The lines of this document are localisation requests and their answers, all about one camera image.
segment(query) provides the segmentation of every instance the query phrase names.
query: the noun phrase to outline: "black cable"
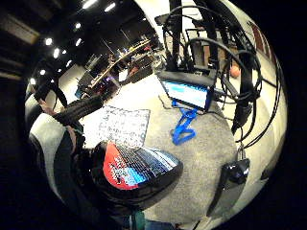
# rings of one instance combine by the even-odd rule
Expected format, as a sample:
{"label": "black cable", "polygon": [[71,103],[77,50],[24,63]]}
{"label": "black cable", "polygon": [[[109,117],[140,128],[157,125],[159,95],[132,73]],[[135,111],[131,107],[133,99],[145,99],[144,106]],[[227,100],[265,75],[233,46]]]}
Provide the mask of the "black cable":
{"label": "black cable", "polygon": [[[165,103],[163,102],[163,100],[161,99],[161,97],[160,97],[159,95],[158,95],[157,97],[160,99],[160,101],[161,101],[162,106],[163,106],[164,109],[177,109],[177,108],[183,108],[183,109],[187,109],[187,110],[190,110],[190,111],[193,110],[192,108],[183,107],[183,106],[172,106],[172,107],[167,107],[167,106],[165,105]],[[215,115],[218,115],[220,118],[223,118],[223,119],[226,119],[226,120],[229,120],[229,121],[233,121],[233,119],[227,118],[227,117],[223,116],[222,114],[220,114],[220,113],[218,113],[218,112],[216,112],[216,111],[206,111],[206,112],[203,111],[202,113],[199,113],[199,112],[198,112],[197,114],[200,115],[200,116],[206,115],[206,114],[215,114]]]}
{"label": "black cable", "polygon": [[[205,8],[205,7],[202,7],[202,6],[183,6],[183,7],[177,7],[177,8],[175,8],[175,9],[173,9],[173,10],[169,13],[169,15],[168,15],[168,17],[167,17],[167,19],[166,19],[166,21],[165,21],[165,23],[164,23],[164,27],[163,27],[163,28],[165,28],[165,25],[167,25],[167,24],[169,23],[169,20],[170,20],[172,14],[173,14],[175,11],[178,11],[178,10],[184,9],[184,8],[198,8],[198,9],[203,9],[203,10],[208,11],[208,12],[212,12],[214,15],[218,15],[222,20],[224,20],[225,24],[230,25],[229,28],[230,28],[230,27],[231,27],[231,28],[233,27],[233,24],[232,24],[231,22],[229,22],[227,19],[225,19],[222,15],[220,15],[220,14],[214,12],[214,11],[211,11],[211,10],[208,9],[208,8]],[[183,53],[184,53],[184,58],[185,58],[185,63],[188,63],[188,61],[189,61],[189,59],[190,59],[190,58],[188,57],[188,52],[187,52],[187,50],[188,50],[188,47],[190,46],[190,44],[191,44],[193,41],[206,41],[206,42],[209,42],[209,43],[211,42],[211,43],[217,45],[217,46],[220,47],[221,49],[224,49],[225,51],[227,51],[227,52],[232,56],[232,58],[235,59],[235,60],[237,61],[237,63],[240,65],[240,67],[243,68],[244,71],[245,71],[246,73],[249,73],[249,70],[248,70],[247,67],[242,63],[242,61],[241,61],[239,58],[237,58],[236,56],[234,56],[234,54],[233,54],[226,46],[224,46],[223,44],[217,42],[216,40],[212,40],[212,39],[210,39],[210,38],[204,38],[204,37],[192,38],[192,39],[190,39],[190,40],[185,44],[185,46],[184,46],[184,52],[183,52]],[[247,134],[246,134],[245,136],[243,136],[238,142],[242,142],[245,138],[247,138],[247,137],[250,135],[250,133],[252,132],[253,128],[254,128],[255,120],[256,120],[256,109],[257,109],[257,107],[256,107],[256,106],[257,106],[256,99],[257,99],[257,97],[259,96],[259,95],[257,95],[258,86],[260,85],[260,87],[261,87],[261,89],[262,89],[262,76],[261,76],[261,72],[260,72],[260,68],[261,68],[261,66],[260,66],[260,61],[259,61],[259,59],[257,58],[257,56],[255,55],[255,54],[256,54],[255,51],[253,52],[253,53],[255,53],[255,54],[253,54],[253,53],[251,53],[251,52],[248,52],[248,51],[246,51],[246,53],[247,53],[247,54],[250,54],[250,55],[253,55],[254,60],[256,61],[256,64],[257,64],[257,67],[258,67],[258,68],[256,69],[257,72],[258,72],[258,79],[257,79],[256,84],[253,85],[253,88],[252,88],[251,92],[241,93],[241,94],[238,95],[238,98],[239,98],[240,101],[243,101],[243,100],[245,100],[245,99],[248,99],[248,98],[252,97],[252,102],[253,102],[252,121],[251,121],[249,130],[248,130]]]}
{"label": "black cable", "polygon": [[[249,52],[249,51],[241,50],[241,51],[239,51],[238,53],[236,53],[235,56],[239,56],[239,55],[241,55],[241,54],[249,54],[249,55],[252,55],[252,53]],[[238,99],[236,99],[236,98],[233,97],[233,95],[227,95],[227,90],[224,90],[224,83],[223,83],[224,72],[225,72],[226,70],[227,70],[227,73],[229,72],[229,70],[227,69],[227,67],[230,66],[231,61],[232,61],[232,58],[230,58],[230,59],[227,61],[227,63],[224,65],[224,68],[223,68],[222,73],[221,73],[221,84],[222,84],[222,89],[223,89],[223,91],[225,92],[224,101],[223,101],[223,108],[224,108],[224,105],[226,104],[226,101],[225,101],[226,97],[231,98],[232,100],[234,100],[234,101],[237,103],[237,102],[242,101],[242,100],[245,100],[245,99],[247,99],[247,98],[249,98],[249,97],[251,96],[251,93],[247,92],[247,93],[238,95]],[[262,78],[261,78],[261,74],[260,74],[259,72],[258,72],[258,77],[260,77],[260,82],[261,82]]]}
{"label": "black cable", "polygon": [[191,17],[191,16],[186,15],[186,14],[172,14],[171,17],[186,17],[186,18],[189,18],[191,20],[196,20],[194,17]]}
{"label": "black cable", "polygon": [[200,225],[200,223],[201,223],[201,220],[199,220],[199,221],[195,224],[195,226],[194,226],[194,228],[193,228],[192,230],[196,230],[196,229],[198,228],[198,226]]}
{"label": "black cable", "polygon": [[[227,63],[224,65],[223,71],[220,74],[220,79],[222,79],[224,77],[224,72],[225,72],[226,78],[229,80],[229,69],[230,69],[231,62],[232,62],[232,60],[231,60],[231,57],[230,57],[229,60],[227,61]],[[222,86],[222,89],[225,92],[225,94],[227,94],[227,89],[225,88],[225,85],[224,85],[222,80],[221,80],[221,86]]]}
{"label": "black cable", "polygon": [[[226,78],[227,78],[228,80],[230,79],[230,73],[229,73],[229,71],[230,71],[230,65],[231,65],[231,63],[232,63],[232,58],[230,57],[229,59],[230,59],[229,67],[228,67],[228,66],[226,67]],[[223,91],[224,91],[225,94],[227,95],[228,89],[226,89],[226,85],[224,85],[224,83],[223,83],[222,80],[221,80],[221,86],[222,86]],[[224,106],[225,106],[225,104],[226,104],[226,95],[224,96],[224,101],[223,101],[222,110],[224,110]]]}
{"label": "black cable", "polygon": [[239,125],[239,128],[240,128],[240,130],[241,130],[241,137],[240,137],[240,142],[241,142],[241,146],[243,145],[243,128],[242,128],[242,126],[241,125]]}
{"label": "black cable", "polygon": [[56,106],[57,106],[57,102],[58,102],[58,96],[56,96],[56,101],[55,101],[55,104],[54,104],[52,110],[55,110],[55,108],[56,108]]}
{"label": "black cable", "polygon": [[220,99],[215,99],[214,101],[218,102],[218,103],[223,103],[223,104],[237,104],[236,102],[226,102],[226,101],[222,101]]}
{"label": "black cable", "polygon": [[[279,63],[277,63],[277,71],[280,71],[280,65]],[[274,119],[277,109],[278,109],[278,105],[279,105],[279,99],[280,99],[280,93],[281,93],[281,84],[280,84],[280,73],[277,72],[276,74],[276,94],[275,94],[275,101],[274,101],[274,106],[273,106],[273,111],[272,111],[272,115],[267,123],[267,126],[265,127],[265,129],[257,136],[255,137],[252,141],[250,141],[246,146],[245,149],[253,146],[254,144],[256,144],[263,136],[264,134],[267,132],[267,130],[269,129],[269,126],[272,123],[272,120]]]}
{"label": "black cable", "polygon": [[165,45],[165,49],[167,50],[167,52],[171,53],[170,50],[169,50],[169,47],[167,45],[166,34],[165,33],[167,33],[172,39],[177,41],[182,48],[184,47],[183,43],[180,40],[178,40],[176,37],[174,37],[172,35],[172,33],[170,32],[170,30],[168,30],[167,28],[163,27],[163,40],[164,40],[164,45]]}
{"label": "black cable", "polygon": [[187,17],[187,18],[190,18],[190,19],[192,19],[192,20],[195,20],[193,17],[190,17],[190,16],[185,15],[185,14],[174,14],[174,12],[177,12],[177,11],[182,10],[182,9],[184,9],[184,8],[198,8],[198,9],[203,9],[203,10],[206,10],[206,11],[208,11],[208,12],[212,12],[212,13],[215,14],[215,15],[218,15],[222,20],[225,20],[225,18],[224,18],[221,14],[218,14],[218,13],[216,13],[216,12],[214,12],[214,11],[208,9],[208,8],[202,7],[202,6],[179,6],[179,7],[174,8],[174,9],[171,10],[171,12],[168,14],[168,16],[167,16],[167,18],[166,18],[166,20],[165,20],[165,22],[164,22],[164,25],[163,25],[163,38],[164,38],[165,48],[166,48],[167,52],[170,52],[170,51],[169,51],[168,46],[167,46],[165,32],[167,32],[175,41],[177,41],[177,42],[182,46],[182,43],[181,43],[176,37],[174,37],[174,36],[170,33],[170,31],[168,30],[168,28],[167,28],[167,27],[170,25],[170,18],[171,18],[171,17],[174,17],[174,16],[181,16],[181,17],[183,16],[183,17]]}
{"label": "black cable", "polygon": [[269,80],[266,80],[265,78],[262,78],[262,80],[263,80],[265,83],[269,84],[270,86],[272,86],[272,87],[274,87],[274,88],[277,87],[277,85],[273,84],[273,83],[270,82]]}
{"label": "black cable", "polygon": [[161,55],[163,58],[164,58],[164,60],[167,60],[165,57],[164,57],[164,55]]}

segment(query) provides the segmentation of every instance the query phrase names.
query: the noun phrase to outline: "ceiling light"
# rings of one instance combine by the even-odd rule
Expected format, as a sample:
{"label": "ceiling light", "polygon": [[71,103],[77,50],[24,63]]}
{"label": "ceiling light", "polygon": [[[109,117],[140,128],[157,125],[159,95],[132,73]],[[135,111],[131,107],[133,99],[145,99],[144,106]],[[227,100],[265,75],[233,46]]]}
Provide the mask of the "ceiling light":
{"label": "ceiling light", "polygon": [[40,75],[45,75],[45,74],[46,74],[46,70],[44,70],[44,69],[40,70],[40,71],[39,71],[39,74],[40,74]]}
{"label": "ceiling light", "polygon": [[77,40],[77,42],[76,42],[76,46],[79,46],[80,45],[80,43],[81,43],[81,39],[79,38],[78,40]]}
{"label": "ceiling light", "polygon": [[59,57],[59,48],[56,48],[54,51],[54,58],[58,58]]}
{"label": "ceiling light", "polygon": [[51,37],[46,38],[45,44],[48,45],[48,46],[51,45],[52,44],[52,38]]}
{"label": "ceiling light", "polygon": [[67,61],[66,67],[69,66],[69,64],[71,63],[71,61],[72,61],[72,60],[68,60],[68,61]]}
{"label": "ceiling light", "polygon": [[109,12],[109,11],[112,10],[115,6],[116,6],[115,3],[112,3],[112,4],[108,5],[108,6],[105,8],[105,12]]}
{"label": "ceiling light", "polygon": [[81,27],[81,23],[80,22],[77,22],[76,25],[75,25],[76,29],[79,29]]}
{"label": "ceiling light", "polygon": [[97,2],[97,0],[87,0],[84,4],[83,4],[83,9],[87,9],[90,6],[92,6],[95,2]]}
{"label": "ceiling light", "polygon": [[36,84],[36,80],[35,79],[30,79],[30,84]]}

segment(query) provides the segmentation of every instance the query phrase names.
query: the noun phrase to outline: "monitor screen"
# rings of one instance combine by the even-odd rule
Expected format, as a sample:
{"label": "monitor screen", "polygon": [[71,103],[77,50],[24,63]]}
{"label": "monitor screen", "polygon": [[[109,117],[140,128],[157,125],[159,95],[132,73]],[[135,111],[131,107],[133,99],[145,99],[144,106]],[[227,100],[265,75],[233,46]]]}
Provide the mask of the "monitor screen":
{"label": "monitor screen", "polygon": [[162,81],[162,85],[170,98],[192,104],[200,108],[205,107],[205,102],[207,99],[207,89],[205,87],[165,80]]}

